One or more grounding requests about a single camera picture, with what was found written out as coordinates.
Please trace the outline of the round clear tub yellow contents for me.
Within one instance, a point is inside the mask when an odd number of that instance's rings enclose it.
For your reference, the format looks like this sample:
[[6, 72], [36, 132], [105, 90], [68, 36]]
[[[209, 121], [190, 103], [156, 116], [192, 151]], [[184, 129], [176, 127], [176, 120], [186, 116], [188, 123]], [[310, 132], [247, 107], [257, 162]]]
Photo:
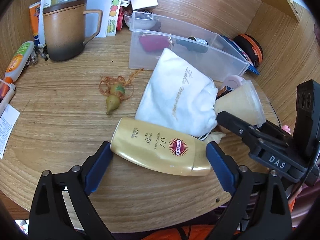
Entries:
[[242, 85], [216, 100], [216, 115], [226, 111], [250, 125], [261, 127], [265, 123], [263, 107], [253, 83], [242, 81]]

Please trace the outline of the white drawstring pouch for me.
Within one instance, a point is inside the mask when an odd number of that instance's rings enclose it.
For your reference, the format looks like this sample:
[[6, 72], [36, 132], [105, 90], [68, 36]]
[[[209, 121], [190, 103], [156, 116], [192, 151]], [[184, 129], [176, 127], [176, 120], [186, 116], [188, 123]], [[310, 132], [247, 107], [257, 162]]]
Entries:
[[165, 48], [135, 118], [200, 138], [217, 126], [217, 92], [211, 78]]

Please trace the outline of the gold sunscreen bottle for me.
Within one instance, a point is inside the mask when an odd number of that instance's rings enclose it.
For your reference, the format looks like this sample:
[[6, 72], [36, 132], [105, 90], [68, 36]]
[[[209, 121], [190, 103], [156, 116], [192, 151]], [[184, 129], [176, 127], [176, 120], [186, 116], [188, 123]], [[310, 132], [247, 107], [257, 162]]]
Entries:
[[191, 135], [148, 122], [121, 118], [111, 151], [141, 167], [177, 176], [206, 176], [212, 167], [207, 144]]

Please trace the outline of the red velvet gift pouch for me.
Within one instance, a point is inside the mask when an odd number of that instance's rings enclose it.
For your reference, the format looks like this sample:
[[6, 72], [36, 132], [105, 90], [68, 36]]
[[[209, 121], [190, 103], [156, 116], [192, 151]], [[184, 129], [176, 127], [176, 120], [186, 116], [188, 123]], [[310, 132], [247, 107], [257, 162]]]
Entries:
[[140, 35], [138, 40], [147, 53], [172, 49], [172, 41], [167, 36], [145, 34]]

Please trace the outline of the pink round case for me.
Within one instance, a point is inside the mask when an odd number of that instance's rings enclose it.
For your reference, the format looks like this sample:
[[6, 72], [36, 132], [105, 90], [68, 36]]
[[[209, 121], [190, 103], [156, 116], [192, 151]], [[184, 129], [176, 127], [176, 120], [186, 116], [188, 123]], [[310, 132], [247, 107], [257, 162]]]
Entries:
[[236, 89], [242, 86], [243, 81], [245, 81], [243, 77], [240, 77], [238, 75], [230, 75], [225, 78], [221, 87], [230, 87], [232, 89]]

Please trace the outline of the blue patchwork zip pouch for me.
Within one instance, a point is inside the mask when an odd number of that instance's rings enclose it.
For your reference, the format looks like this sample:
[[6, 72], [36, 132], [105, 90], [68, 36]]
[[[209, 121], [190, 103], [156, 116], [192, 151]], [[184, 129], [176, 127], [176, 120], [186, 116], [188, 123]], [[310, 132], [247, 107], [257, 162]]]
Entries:
[[255, 68], [255, 66], [253, 66], [253, 63], [248, 55], [233, 41], [233, 39], [226, 36], [222, 36], [222, 38], [224, 38], [238, 53], [240, 53], [241, 57], [248, 63], [248, 68], [246, 70], [247, 72], [253, 73], [255, 75], [260, 74], [258, 67]]

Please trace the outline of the black orange round case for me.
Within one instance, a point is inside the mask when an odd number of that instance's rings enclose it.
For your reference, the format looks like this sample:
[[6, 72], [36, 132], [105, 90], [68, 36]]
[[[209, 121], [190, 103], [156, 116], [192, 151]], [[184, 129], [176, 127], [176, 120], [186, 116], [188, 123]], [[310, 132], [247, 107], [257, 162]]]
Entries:
[[233, 41], [248, 55], [255, 68], [262, 63], [264, 52], [256, 39], [248, 34], [239, 34]]

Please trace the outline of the clear plastic storage bin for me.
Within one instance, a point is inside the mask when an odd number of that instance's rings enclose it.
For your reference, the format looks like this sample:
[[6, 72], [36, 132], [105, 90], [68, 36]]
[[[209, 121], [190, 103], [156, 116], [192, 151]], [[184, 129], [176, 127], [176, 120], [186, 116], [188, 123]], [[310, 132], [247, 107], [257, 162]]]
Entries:
[[165, 48], [215, 81], [242, 76], [250, 66], [227, 37], [174, 18], [135, 11], [130, 31], [131, 69], [154, 70]]

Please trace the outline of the white bowl of trinkets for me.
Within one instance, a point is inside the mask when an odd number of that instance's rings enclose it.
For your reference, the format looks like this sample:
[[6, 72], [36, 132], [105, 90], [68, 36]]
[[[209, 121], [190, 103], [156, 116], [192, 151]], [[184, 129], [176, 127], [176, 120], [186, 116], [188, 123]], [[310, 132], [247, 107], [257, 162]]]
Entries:
[[124, 21], [128, 28], [131, 28], [131, 22], [134, 19], [134, 28], [151, 30], [159, 22], [159, 17], [148, 12], [135, 11], [131, 15], [124, 13]]

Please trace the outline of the white orange glue tube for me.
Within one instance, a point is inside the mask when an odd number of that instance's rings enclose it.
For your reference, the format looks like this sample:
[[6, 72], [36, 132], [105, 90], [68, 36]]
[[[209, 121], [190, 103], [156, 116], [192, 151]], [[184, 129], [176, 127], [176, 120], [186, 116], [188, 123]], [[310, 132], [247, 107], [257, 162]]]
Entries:
[[34, 52], [33, 41], [27, 41], [21, 44], [5, 71], [4, 81], [6, 83], [14, 83], [19, 78], [32, 52]]

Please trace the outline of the small white cardboard box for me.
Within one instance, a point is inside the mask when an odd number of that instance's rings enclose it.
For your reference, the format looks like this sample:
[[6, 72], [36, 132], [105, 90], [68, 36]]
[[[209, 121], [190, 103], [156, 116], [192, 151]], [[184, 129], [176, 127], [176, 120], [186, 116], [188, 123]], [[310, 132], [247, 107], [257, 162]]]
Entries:
[[158, 0], [131, 0], [132, 10], [155, 9]]

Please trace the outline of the fruit pattern box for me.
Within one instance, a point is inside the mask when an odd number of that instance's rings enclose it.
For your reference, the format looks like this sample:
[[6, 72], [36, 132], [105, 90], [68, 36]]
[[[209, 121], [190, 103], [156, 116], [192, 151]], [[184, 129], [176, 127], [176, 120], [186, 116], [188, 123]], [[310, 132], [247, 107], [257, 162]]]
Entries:
[[107, 25], [107, 36], [115, 36], [117, 23], [118, 23], [118, 16], [121, 6], [121, 0], [112, 0], [110, 11], [109, 11], [109, 18], [108, 18], [108, 25]]

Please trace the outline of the brown ceramic mug with lid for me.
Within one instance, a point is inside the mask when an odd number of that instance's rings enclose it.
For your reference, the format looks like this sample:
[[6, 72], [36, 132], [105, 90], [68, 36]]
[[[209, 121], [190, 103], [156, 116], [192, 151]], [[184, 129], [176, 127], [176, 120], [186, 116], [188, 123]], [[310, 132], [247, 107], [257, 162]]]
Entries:
[[55, 4], [43, 9], [44, 36], [49, 58], [67, 61], [82, 53], [86, 44], [97, 35], [85, 36], [85, 15], [100, 10], [86, 10], [83, 4]]

